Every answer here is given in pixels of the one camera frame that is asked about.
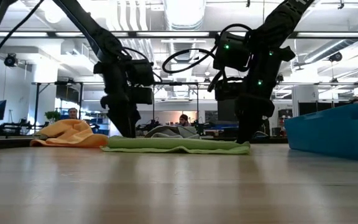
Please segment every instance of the blue plastic bin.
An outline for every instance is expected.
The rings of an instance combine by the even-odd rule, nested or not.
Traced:
[[[285,121],[291,149],[358,159],[358,104]]]

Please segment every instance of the man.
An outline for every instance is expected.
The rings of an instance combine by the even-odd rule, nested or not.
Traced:
[[[78,119],[77,113],[78,113],[78,110],[76,108],[68,109],[68,118],[69,119]]]
[[[358,104],[358,99],[353,99],[349,104]]]
[[[182,114],[180,115],[179,117],[179,125],[182,125],[182,126],[190,126],[190,123],[189,123],[189,117],[187,117],[187,115],[185,114]]]

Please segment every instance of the wooden table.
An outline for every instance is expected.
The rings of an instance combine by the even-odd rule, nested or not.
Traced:
[[[279,144],[252,156],[5,149],[0,223],[358,224],[358,161]]]

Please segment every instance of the folded green towel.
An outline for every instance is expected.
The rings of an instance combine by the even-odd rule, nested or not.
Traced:
[[[188,152],[192,154],[249,154],[250,144],[227,141],[177,138],[109,138],[106,152]]]

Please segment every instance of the ceiling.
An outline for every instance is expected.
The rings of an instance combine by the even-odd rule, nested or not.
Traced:
[[[112,0],[82,0],[79,1],[84,9],[92,15],[99,25],[105,29],[114,31],[111,28],[111,16],[114,12],[109,7],[109,1]],[[163,1],[160,0],[144,0],[145,1],[145,19],[144,24],[148,30],[160,31],[169,30],[165,22]],[[135,2],[137,17],[135,25],[140,26],[142,21],[139,17],[140,2],[136,0],[118,0],[119,10],[116,12],[117,18],[122,19],[123,10],[121,6],[125,4],[126,20],[123,20],[125,25],[120,21],[121,30],[134,30],[131,21],[131,4]],[[251,28],[257,28],[261,25],[269,13],[275,9],[281,1],[269,0],[251,0],[250,7],[246,7],[246,1],[240,0],[206,0],[206,7],[204,10],[204,17],[201,27],[198,30],[205,31],[220,31],[224,27],[232,23],[243,23]],[[304,14],[301,22],[296,27],[297,31],[313,32],[348,32],[358,31],[358,0],[348,1],[344,0],[344,7],[338,9],[339,1],[320,0],[315,1],[312,7]],[[0,32],[7,32],[18,24],[23,17],[35,6],[37,1],[33,0],[19,0],[13,4],[6,13],[4,20],[0,26]],[[181,16],[189,17],[191,14],[186,14],[186,8],[183,11],[178,9],[177,13]],[[78,31],[73,23],[67,18],[60,9],[57,8],[52,0],[45,0],[41,8],[37,10],[23,26],[19,28],[20,32],[71,32]],[[125,39],[128,43],[141,43],[144,39]],[[169,39],[150,39],[152,47],[152,57],[158,66],[170,55]],[[340,82],[357,82],[358,81],[358,42],[353,45],[340,50],[343,59],[340,62],[331,62],[327,60],[319,60],[317,62],[303,65],[301,69],[294,66],[294,63],[302,62],[302,59],[310,53],[315,53],[324,44],[339,40],[329,39],[290,39],[287,40],[282,47],[290,46],[296,53],[297,57],[291,62],[282,63],[280,73],[285,77],[285,82],[328,82],[332,77],[338,77]],[[214,45],[213,39],[199,38],[196,41],[196,46],[199,48],[210,49]],[[49,58],[58,62],[61,67],[59,69],[59,76],[73,77],[77,81],[86,82],[100,82],[101,78],[92,74],[92,64],[97,61],[96,57],[89,51],[89,54],[83,54],[83,51],[89,50],[89,44],[86,39],[45,39],[45,38],[13,38],[5,43],[5,48],[8,47],[38,47],[45,52]],[[77,49],[81,51],[80,54],[71,54],[72,50]],[[8,53],[7,50],[1,51],[2,54]],[[37,60],[32,57],[26,57],[25,52],[21,60],[26,60],[28,63],[37,63]],[[212,59],[209,58],[191,70],[191,74],[195,80],[202,82],[206,78],[206,74],[210,76],[216,73],[212,68]],[[230,76],[243,76],[245,73],[239,73],[236,70],[227,69],[227,74]],[[168,74],[161,73],[163,78],[168,78]],[[102,90],[103,86],[88,87],[89,90]],[[321,87],[321,89],[330,89],[329,87]],[[342,91],[338,92],[342,95],[348,94],[352,96],[354,93],[351,90],[353,86],[344,86]]]

